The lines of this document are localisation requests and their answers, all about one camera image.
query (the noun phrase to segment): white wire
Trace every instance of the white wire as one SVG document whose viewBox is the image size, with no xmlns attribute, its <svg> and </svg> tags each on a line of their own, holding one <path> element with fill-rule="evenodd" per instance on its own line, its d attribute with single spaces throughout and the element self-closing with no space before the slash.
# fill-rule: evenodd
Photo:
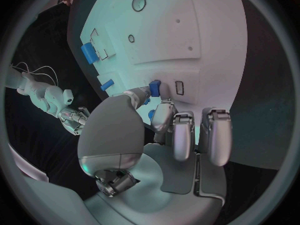
<svg viewBox="0 0 300 225">
<path fill-rule="evenodd" d="M 20 67 L 18 67 L 19 64 L 25 64 L 26 67 L 27 67 L 27 71 L 24 70 L 24 69 L 22 69 L 22 68 L 20 68 Z M 50 66 L 42 66 L 42 67 L 40 67 L 40 68 L 38 68 L 38 69 L 36 69 L 36 70 L 34 70 L 34 71 L 29 71 L 28 65 L 27 65 L 25 62 L 23 62 L 23 61 L 19 62 L 16 66 L 13 66 L 13 64 L 11 64 L 11 66 L 12 66 L 13 68 L 20 69 L 20 70 L 22 70 L 22 71 L 24 71 L 24 72 L 28 72 L 29 74 L 34 74 L 34 75 L 46 75 L 46 76 L 48 76 L 49 78 L 51 78 L 51 80 L 52 80 L 53 83 L 54 83 L 54 86 L 57 86 L 57 87 L 59 86 L 58 76 L 57 76 L 56 72 L 54 71 L 54 69 L 53 69 L 52 67 L 50 67 Z M 57 85 L 56 85 L 54 79 L 53 79 L 50 75 L 48 75 L 48 74 L 46 74 L 46 73 L 34 73 L 34 72 L 36 72 L 36 71 L 38 71 L 38 70 L 40 70 L 40 69 L 42 69 L 42 68 L 50 68 L 50 69 L 52 69 L 52 71 L 54 72 L 55 78 L 56 78 Z"/>
</svg>

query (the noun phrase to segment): white humanoid robot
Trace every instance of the white humanoid robot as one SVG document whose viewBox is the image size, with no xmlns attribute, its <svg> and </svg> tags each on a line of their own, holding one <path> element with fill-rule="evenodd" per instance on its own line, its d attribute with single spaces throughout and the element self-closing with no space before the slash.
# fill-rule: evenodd
<svg viewBox="0 0 300 225">
<path fill-rule="evenodd" d="M 29 73 L 10 67 L 6 81 L 7 88 L 28 95 L 70 133 L 80 135 L 79 164 L 100 190 L 85 201 L 95 218 L 107 224 L 212 224 L 227 191 L 223 166 L 232 148 L 229 111 L 203 109 L 196 147 L 193 112 L 179 112 L 168 85 L 159 84 L 108 97 L 90 114 L 84 107 L 68 107 L 71 90 L 37 82 Z M 144 146 L 145 127 L 136 109 L 154 94 L 161 98 L 151 118 L 154 143 Z M 117 214 L 105 212 L 106 206 Z"/>
</svg>

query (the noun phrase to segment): robotic arm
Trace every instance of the robotic arm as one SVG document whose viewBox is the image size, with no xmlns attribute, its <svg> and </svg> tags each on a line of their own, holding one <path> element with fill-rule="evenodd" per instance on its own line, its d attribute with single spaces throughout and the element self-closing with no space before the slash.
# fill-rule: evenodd
<svg viewBox="0 0 300 225">
<path fill-rule="evenodd" d="M 36 107 L 58 118 L 64 128 L 73 135 L 81 134 L 90 115 L 85 107 L 79 107 L 77 111 L 68 106 L 74 99 L 71 90 L 63 91 L 58 86 L 35 81 L 28 72 L 20 73 L 10 67 L 6 87 L 16 89 L 21 95 L 29 96 Z"/>
</svg>

